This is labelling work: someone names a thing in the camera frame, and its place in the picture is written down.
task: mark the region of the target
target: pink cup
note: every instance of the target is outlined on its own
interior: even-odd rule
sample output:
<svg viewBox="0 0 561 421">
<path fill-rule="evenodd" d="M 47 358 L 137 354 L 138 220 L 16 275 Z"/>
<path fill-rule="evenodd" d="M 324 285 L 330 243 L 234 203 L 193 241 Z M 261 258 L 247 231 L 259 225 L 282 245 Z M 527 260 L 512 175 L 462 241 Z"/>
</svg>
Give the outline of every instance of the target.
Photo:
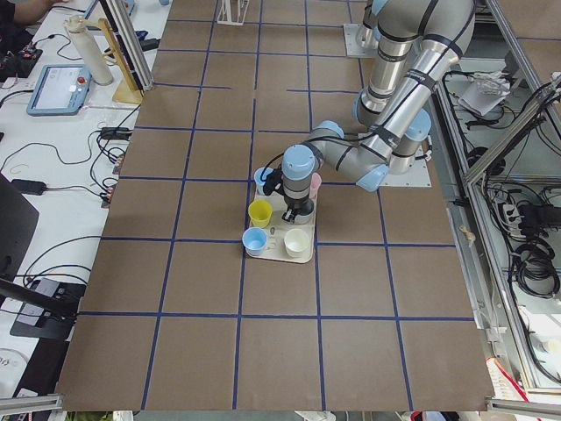
<svg viewBox="0 0 561 421">
<path fill-rule="evenodd" d="M 309 185 L 309 198 L 316 199 L 317 198 L 317 191 L 319 187 L 322 185 L 322 177 L 318 173 L 314 173 L 312 175 L 312 182 Z"/>
</svg>

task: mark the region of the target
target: yellow cup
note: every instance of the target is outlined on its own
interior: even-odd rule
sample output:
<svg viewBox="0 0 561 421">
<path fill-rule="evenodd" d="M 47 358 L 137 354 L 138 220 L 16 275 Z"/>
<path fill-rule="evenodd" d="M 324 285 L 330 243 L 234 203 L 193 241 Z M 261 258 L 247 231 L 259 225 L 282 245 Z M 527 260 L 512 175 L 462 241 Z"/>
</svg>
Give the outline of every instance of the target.
<svg viewBox="0 0 561 421">
<path fill-rule="evenodd" d="M 273 206 L 267 200 L 256 200 L 249 205 L 247 213 L 253 226 L 265 228 L 271 221 Z"/>
</svg>

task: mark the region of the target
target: blue cup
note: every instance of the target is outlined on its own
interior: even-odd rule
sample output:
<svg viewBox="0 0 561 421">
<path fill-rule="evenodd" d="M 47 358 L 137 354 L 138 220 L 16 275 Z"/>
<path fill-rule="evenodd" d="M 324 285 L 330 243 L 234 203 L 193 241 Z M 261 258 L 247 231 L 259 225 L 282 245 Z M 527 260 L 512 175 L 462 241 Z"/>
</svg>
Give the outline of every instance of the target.
<svg viewBox="0 0 561 421">
<path fill-rule="evenodd" d="M 253 175 L 253 180 L 257 185 L 257 191 L 260 195 L 264 194 L 263 186 L 265 185 L 265 182 L 263 182 L 261 179 L 265 180 L 266 177 L 272 172 L 273 172 L 272 168 L 260 168 L 257 171 L 255 171 L 255 174 Z"/>
<path fill-rule="evenodd" d="M 248 228 L 242 236 L 242 243 L 250 256 L 260 256 L 265 251 L 266 246 L 265 230 L 256 226 Z"/>
</svg>

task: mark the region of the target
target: person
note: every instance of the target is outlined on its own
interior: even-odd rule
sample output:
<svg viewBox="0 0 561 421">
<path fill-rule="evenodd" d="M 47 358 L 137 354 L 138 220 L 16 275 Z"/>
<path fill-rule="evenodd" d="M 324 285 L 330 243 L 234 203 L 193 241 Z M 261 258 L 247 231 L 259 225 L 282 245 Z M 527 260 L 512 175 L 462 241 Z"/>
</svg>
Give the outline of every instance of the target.
<svg viewBox="0 0 561 421">
<path fill-rule="evenodd" d="M 32 41 L 25 29 L 41 19 L 60 0 L 27 0 L 11 3 L 0 0 L 0 55 L 17 53 Z"/>
</svg>

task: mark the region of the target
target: tray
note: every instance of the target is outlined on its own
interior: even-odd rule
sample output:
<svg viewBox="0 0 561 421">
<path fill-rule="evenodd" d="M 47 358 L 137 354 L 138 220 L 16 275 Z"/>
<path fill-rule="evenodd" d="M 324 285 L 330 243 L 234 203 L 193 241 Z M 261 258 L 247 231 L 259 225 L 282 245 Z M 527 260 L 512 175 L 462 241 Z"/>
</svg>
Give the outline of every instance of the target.
<svg viewBox="0 0 561 421">
<path fill-rule="evenodd" d="M 314 202 L 314 213 L 312 214 L 312 218 L 307 224 L 289 224 L 288 222 L 282 220 L 282 214 L 287 210 L 287 205 L 284 203 L 284 197 L 279 195 L 278 193 L 273 193 L 271 196 L 264 196 L 260 195 L 259 192 L 256 191 L 253 200 L 268 201 L 271 206 L 273 206 L 273 215 L 271 216 L 271 222 L 269 223 L 269 225 L 263 228 L 266 231 L 267 235 L 265 250 L 259 256 L 250 257 L 254 259 L 289 261 L 291 263 L 309 262 L 314 255 L 314 236 L 316 234 L 317 212 L 316 199 L 312 199 Z M 301 230 L 304 230 L 309 236 L 309 250 L 301 257 L 289 256 L 286 248 L 284 247 L 284 236 L 293 228 L 300 228 Z"/>
</svg>

